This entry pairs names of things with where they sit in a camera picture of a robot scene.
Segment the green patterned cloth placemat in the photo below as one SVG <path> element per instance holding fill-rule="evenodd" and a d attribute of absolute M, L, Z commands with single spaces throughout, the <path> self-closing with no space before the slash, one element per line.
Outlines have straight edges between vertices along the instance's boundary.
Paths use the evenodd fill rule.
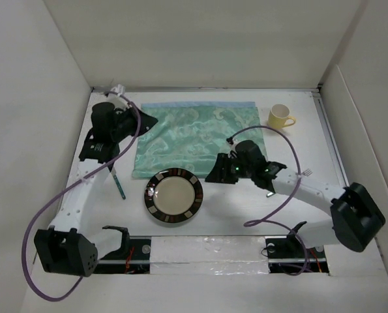
<path fill-rule="evenodd" d="M 226 139 L 244 128 L 236 140 L 252 140 L 266 152 L 261 123 L 254 102 L 153 102 L 144 103 L 142 112 L 157 124 L 138 139 L 135 179 L 148 179 L 167 168 L 182 168 L 205 177 L 218 153 L 228 153 Z"/>

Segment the dark rimmed cream plate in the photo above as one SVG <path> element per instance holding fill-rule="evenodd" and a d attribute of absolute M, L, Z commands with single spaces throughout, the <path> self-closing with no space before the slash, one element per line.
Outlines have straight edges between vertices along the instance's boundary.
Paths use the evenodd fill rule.
<path fill-rule="evenodd" d="M 150 178 L 144 190 L 147 212 L 160 222 L 180 224 L 193 218 L 203 203 L 203 187 L 196 175 L 168 168 Z"/>

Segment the yellow ceramic mug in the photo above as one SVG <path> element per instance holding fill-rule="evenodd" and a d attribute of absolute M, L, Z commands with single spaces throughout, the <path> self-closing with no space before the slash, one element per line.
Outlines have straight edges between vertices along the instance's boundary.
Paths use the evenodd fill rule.
<path fill-rule="evenodd" d="M 268 116 L 267 125 L 280 130 L 296 124 L 296 118 L 290 115 L 290 109 L 283 104 L 275 104 Z"/>

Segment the green handled silver fork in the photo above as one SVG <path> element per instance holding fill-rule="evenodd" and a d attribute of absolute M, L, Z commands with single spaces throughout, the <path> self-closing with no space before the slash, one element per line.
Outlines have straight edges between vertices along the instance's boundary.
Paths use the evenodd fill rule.
<path fill-rule="evenodd" d="M 310 169 L 310 168 L 307 168 L 306 170 L 302 171 L 301 174 L 304 175 L 304 176 L 311 176 L 313 173 L 313 171 Z M 271 196 L 274 196 L 275 193 L 274 192 L 268 192 L 266 197 L 267 198 L 270 198 Z"/>

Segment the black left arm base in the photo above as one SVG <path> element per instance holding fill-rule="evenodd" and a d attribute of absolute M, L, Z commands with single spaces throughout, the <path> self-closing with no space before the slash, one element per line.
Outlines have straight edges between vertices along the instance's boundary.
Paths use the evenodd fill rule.
<path fill-rule="evenodd" d="M 130 237 L 127 252 L 110 252 L 95 267 L 94 274 L 144 275 L 150 273 L 151 237 Z"/>

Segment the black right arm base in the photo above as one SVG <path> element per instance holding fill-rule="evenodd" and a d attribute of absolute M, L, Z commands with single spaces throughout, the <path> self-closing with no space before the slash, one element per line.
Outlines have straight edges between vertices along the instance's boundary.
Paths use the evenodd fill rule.
<path fill-rule="evenodd" d="M 271 274 L 284 273 L 297 274 L 303 267 L 303 273 L 329 274 L 327 257 L 324 248 L 308 248 L 307 258 L 302 245 L 297 239 L 288 239 L 286 235 L 265 237 L 265 247 L 261 255 L 267 258 Z"/>

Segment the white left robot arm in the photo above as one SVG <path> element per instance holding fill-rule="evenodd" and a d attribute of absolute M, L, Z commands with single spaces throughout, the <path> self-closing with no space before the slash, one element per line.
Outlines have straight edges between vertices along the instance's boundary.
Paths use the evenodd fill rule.
<path fill-rule="evenodd" d="M 92 236 L 84 234 L 98 191 L 109 176 L 116 176 L 114 163 L 124 153 L 119 144 L 145 134 L 158 122 L 131 104 L 124 91 L 116 85 L 106 93 L 106 101 L 92 107 L 91 128 L 78 156 L 80 183 L 65 194 L 48 229 L 35 234 L 37 254 L 47 273 L 88 277 L 108 254 L 121 259 L 130 252 L 127 228 L 104 226 Z"/>

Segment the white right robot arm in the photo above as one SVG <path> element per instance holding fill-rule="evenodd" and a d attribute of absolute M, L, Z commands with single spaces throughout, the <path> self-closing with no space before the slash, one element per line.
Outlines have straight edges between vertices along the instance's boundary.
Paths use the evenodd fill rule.
<path fill-rule="evenodd" d="M 288 252 L 295 257 L 313 247 L 338 244 L 362 252 L 386 223 L 363 185 L 341 187 L 305 177 L 284 164 L 266 160 L 252 140 L 233 144 L 229 153 L 219 153 L 205 180 L 234 185 L 240 178 L 249 178 L 261 189 L 291 196 L 329 216 L 321 222 L 295 227 L 297 235 L 286 241 Z"/>

